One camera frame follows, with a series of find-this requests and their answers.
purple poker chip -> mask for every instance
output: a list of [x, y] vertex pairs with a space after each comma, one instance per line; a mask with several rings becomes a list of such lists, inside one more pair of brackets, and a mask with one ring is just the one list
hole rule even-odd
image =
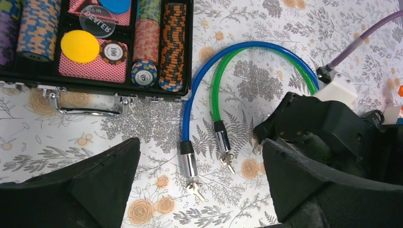
[[18, 36], [18, 21], [0, 12], [0, 68], [12, 65]]

floral pattern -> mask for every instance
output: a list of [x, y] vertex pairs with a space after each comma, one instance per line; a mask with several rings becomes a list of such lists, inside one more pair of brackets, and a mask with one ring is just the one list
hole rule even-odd
[[[194, 0], [193, 65], [197, 70], [221, 49], [242, 41], [284, 46], [313, 69], [336, 57], [398, 0]], [[338, 67], [356, 86], [358, 114], [401, 105], [403, 29], [400, 19], [381, 27]], [[141, 140], [141, 158], [123, 228], [262, 227], [278, 223], [253, 128], [286, 92], [308, 95], [299, 72], [266, 49], [240, 52], [220, 85], [221, 118], [231, 142], [236, 174], [218, 161], [210, 88], [217, 65], [194, 98], [191, 140], [205, 202], [189, 194], [177, 159], [183, 104], [137, 99], [121, 119], [60, 115], [42, 91], [0, 89], [0, 182], [23, 182], [91, 157], [130, 138]], [[116, 109], [118, 98], [62, 93], [59, 105]]]

case handle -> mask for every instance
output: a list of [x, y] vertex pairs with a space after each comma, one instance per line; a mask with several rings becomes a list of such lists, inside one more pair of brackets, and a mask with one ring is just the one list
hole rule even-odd
[[90, 115], [90, 116], [101, 116], [101, 117], [121, 117], [129, 112], [129, 100], [127, 98], [120, 98], [120, 108], [119, 112], [90, 109], [90, 108], [63, 108], [58, 106], [58, 98], [55, 93], [49, 93], [49, 104], [55, 111], [61, 114], [68, 115]]

poker chip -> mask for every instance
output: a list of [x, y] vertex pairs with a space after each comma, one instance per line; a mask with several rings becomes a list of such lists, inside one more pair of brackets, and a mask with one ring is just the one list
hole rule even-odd
[[66, 33], [60, 41], [63, 54], [76, 63], [89, 63], [99, 54], [99, 43], [89, 32], [73, 30]]
[[0, 12], [19, 20], [22, 13], [22, 0], [1, 0]]
[[157, 67], [148, 60], [136, 62], [132, 67], [132, 83], [136, 87], [150, 88], [157, 82]]
[[165, 4], [162, 22], [158, 85], [166, 91], [178, 92], [183, 88], [186, 5]]
[[40, 62], [54, 60], [60, 7], [61, 0], [24, 1], [17, 43], [19, 55]]
[[153, 19], [140, 18], [135, 25], [133, 61], [149, 60], [158, 65], [160, 25]]
[[15, 45], [17, 43], [19, 21], [13, 14], [0, 10], [0, 69], [12, 67], [15, 56]]
[[99, 3], [111, 13], [122, 14], [130, 9], [130, 0], [99, 0]]
[[152, 19], [158, 24], [161, 20], [161, 0], [139, 0], [137, 19]]
[[119, 65], [127, 59], [127, 49], [117, 40], [107, 40], [101, 45], [99, 55], [105, 62]]

case latch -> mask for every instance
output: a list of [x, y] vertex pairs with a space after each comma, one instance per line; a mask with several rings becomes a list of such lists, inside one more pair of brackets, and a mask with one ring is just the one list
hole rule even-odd
[[160, 101], [163, 101], [163, 98], [155, 96], [145, 96], [145, 101], [149, 103], [159, 103]]

